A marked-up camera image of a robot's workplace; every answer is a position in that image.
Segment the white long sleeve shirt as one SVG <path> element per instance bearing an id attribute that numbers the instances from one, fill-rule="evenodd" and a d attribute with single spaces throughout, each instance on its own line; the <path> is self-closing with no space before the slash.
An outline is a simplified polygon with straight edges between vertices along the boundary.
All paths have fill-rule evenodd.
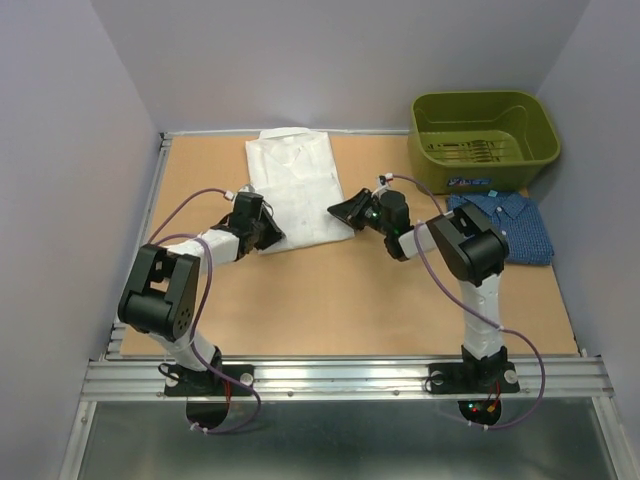
<path id="1" fill-rule="evenodd" d="M 263 130 L 245 143 L 245 151 L 250 184 L 284 232 L 267 254 L 354 237 L 353 229 L 328 213 L 344 201 L 328 133 L 302 127 Z"/>

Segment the blue checked shirt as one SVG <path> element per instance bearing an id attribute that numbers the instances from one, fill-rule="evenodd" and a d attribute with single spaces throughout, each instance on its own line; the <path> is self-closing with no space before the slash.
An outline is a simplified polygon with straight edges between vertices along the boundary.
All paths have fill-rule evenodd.
<path id="1" fill-rule="evenodd" d="M 539 209 L 534 201 L 518 192 L 467 193 L 450 195 L 448 210 L 465 203 L 475 205 L 505 237 L 509 255 L 506 262 L 548 266 L 554 249 Z"/>

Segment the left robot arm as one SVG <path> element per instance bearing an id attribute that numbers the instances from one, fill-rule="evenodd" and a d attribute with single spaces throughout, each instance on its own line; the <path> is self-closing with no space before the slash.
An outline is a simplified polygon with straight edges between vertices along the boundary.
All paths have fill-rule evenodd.
<path id="1" fill-rule="evenodd" d="M 167 248 L 147 243 L 138 250 L 118 307 L 118 319 L 160 344 L 189 370 L 188 382 L 199 393 L 215 392 L 222 382 L 219 350 L 197 332 L 198 283 L 213 268 L 263 251 L 285 238 L 272 216 L 257 219 L 229 214 L 199 235 L 184 235 Z"/>

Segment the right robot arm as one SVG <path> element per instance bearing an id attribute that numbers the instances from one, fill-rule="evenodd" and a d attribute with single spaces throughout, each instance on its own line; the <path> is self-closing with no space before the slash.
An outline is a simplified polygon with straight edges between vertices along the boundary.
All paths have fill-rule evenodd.
<path id="1" fill-rule="evenodd" d="M 371 228 L 379 232 L 395 260 L 425 258 L 427 252 L 439 251 L 462 294 L 457 299 L 451 292 L 445 293 L 464 311 L 461 381 L 472 390 L 491 384 L 496 369 L 508 359 L 499 314 L 499 285 L 509 248 L 480 209 L 465 203 L 416 226 L 402 193 L 364 188 L 351 199 L 328 207 L 327 212 L 356 231 Z"/>

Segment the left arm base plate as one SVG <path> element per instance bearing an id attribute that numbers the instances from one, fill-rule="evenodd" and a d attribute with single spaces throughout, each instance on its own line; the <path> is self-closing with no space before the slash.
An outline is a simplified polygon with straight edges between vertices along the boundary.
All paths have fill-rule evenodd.
<path id="1" fill-rule="evenodd" d="M 167 397 L 222 397 L 225 395 L 224 381 L 209 370 L 192 371 L 177 364 L 166 362 L 158 366 L 159 373 L 165 377 L 164 395 Z M 250 364 L 224 365 L 223 373 L 240 381 L 241 376 L 253 377 L 255 368 Z M 251 396 L 242 387 L 231 384 L 231 396 Z"/>

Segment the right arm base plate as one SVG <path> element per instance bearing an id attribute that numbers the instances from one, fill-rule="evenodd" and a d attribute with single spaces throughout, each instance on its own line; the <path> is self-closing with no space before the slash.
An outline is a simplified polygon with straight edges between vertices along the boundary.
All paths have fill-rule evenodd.
<path id="1" fill-rule="evenodd" d="M 430 363 L 424 382 L 427 392 L 434 395 L 518 393 L 520 384 L 512 363 L 483 370 L 471 364 Z"/>

